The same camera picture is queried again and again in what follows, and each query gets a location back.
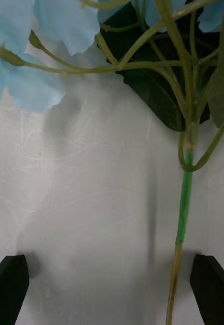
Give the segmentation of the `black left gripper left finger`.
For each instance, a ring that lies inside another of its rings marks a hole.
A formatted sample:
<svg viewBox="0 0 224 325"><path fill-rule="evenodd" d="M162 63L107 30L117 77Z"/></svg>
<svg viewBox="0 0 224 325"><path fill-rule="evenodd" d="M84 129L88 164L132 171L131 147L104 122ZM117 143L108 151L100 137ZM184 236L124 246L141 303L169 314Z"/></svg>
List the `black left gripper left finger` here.
<svg viewBox="0 0 224 325"><path fill-rule="evenodd" d="M25 255L6 256L0 262L0 324L15 324L29 287Z"/></svg>

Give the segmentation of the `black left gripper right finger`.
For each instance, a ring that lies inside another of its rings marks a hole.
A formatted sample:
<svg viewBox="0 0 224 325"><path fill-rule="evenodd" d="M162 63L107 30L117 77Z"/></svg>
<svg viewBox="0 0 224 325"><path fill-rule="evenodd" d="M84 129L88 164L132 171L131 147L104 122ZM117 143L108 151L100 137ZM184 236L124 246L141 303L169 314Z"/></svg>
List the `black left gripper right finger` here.
<svg viewBox="0 0 224 325"><path fill-rule="evenodd" d="M204 324L224 324L224 269L215 257L196 254L190 285Z"/></svg>

